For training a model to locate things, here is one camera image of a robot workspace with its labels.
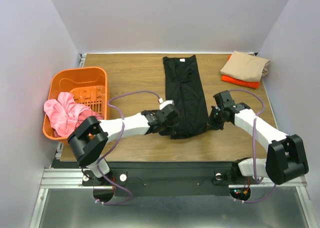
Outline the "black t shirt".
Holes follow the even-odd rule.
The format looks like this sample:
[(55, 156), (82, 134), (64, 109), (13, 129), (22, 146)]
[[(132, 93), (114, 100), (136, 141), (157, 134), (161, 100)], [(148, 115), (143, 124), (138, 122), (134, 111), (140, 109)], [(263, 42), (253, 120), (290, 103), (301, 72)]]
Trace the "black t shirt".
[(171, 139), (185, 139), (207, 130), (207, 104), (200, 79), (196, 56), (188, 58), (163, 57), (165, 98), (173, 100), (180, 121), (161, 133)]

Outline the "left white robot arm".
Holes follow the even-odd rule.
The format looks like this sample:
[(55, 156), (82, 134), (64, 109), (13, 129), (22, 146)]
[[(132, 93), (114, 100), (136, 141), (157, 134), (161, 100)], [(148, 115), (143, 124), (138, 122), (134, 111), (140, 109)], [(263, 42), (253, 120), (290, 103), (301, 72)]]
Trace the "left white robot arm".
[(90, 116), (67, 138), (76, 161), (88, 168), (101, 185), (108, 184), (111, 172), (101, 153), (106, 144), (119, 138), (162, 133), (177, 125), (180, 113), (171, 101), (160, 104), (158, 110), (145, 110), (124, 119), (97, 120)]

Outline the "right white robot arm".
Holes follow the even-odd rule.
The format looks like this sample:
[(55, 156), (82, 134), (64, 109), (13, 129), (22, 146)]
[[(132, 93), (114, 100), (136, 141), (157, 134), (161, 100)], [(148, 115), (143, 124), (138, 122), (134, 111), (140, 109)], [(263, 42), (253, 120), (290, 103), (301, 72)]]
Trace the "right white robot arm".
[(251, 176), (256, 183), (269, 178), (281, 185), (309, 172), (308, 160), (302, 138), (288, 135), (269, 125), (247, 104), (236, 103), (230, 91), (214, 95), (208, 126), (223, 130), (224, 124), (232, 123), (252, 136), (252, 157), (236, 162), (230, 170), (232, 181), (241, 183)]

